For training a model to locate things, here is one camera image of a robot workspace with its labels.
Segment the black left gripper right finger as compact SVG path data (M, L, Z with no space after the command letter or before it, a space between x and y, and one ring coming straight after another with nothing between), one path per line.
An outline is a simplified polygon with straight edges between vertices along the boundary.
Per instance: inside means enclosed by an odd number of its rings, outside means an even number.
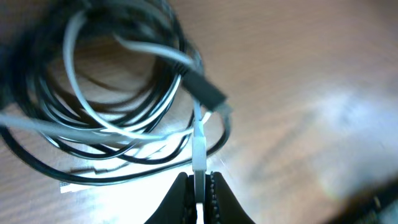
M254 224L220 172L206 175L205 224Z

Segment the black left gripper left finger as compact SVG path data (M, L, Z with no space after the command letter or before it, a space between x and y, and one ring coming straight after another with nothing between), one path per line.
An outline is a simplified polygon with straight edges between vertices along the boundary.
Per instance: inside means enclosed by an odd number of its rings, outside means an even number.
M196 224L193 175L179 173L169 191L145 224Z

